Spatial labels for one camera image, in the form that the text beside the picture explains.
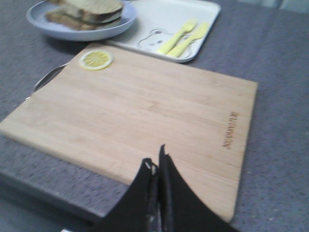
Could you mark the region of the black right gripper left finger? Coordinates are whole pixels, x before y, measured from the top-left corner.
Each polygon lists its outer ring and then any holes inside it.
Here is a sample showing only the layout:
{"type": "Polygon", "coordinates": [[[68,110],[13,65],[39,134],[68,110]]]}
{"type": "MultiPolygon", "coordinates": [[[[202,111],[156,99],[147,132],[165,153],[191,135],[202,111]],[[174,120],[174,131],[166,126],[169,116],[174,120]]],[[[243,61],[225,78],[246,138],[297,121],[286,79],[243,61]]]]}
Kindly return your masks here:
{"type": "Polygon", "coordinates": [[[143,159],[135,179],[115,205],[90,232],[156,232],[158,218],[157,166],[143,159]]]}

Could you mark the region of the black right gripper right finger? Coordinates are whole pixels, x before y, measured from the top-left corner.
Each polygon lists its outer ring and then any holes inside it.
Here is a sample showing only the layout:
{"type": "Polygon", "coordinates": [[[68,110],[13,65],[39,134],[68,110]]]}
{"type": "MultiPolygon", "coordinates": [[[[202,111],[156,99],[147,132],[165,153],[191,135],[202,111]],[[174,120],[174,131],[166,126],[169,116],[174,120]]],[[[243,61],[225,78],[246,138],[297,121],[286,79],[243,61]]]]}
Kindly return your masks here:
{"type": "Polygon", "coordinates": [[[163,232],[236,232],[195,195],[161,145],[159,201],[163,232]]]}

